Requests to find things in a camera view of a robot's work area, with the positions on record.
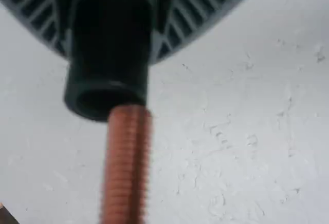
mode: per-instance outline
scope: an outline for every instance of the threaded rod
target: threaded rod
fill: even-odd
[[[101,224],[142,224],[152,117],[144,106],[114,108],[108,119]]]

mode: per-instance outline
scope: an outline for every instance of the white wall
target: white wall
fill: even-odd
[[[148,223],[329,222],[328,1],[247,0],[152,67]],[[22,224],[97,223],[105,126],[66,110],[67,64],[0,21],[0,200]]]

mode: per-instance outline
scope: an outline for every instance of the black plastic fitting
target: black plastic fitting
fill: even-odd
[[[67,107],[105,122],[117,105],[146,105],[151,34],[151,0],[79,0]]]

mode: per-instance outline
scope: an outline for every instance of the gray plastic part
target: gray plastic part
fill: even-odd
[[[78,0],[0,0],[41,42],[70,60]],[[152,0],[150,64],[180,51],[242,0]]]
[[[154,0],[157,30],[157,63],[183,49],[219,22],[242,0]]]
[[[77,0],[1,0],[42,43],[67,56],[67,29]]]

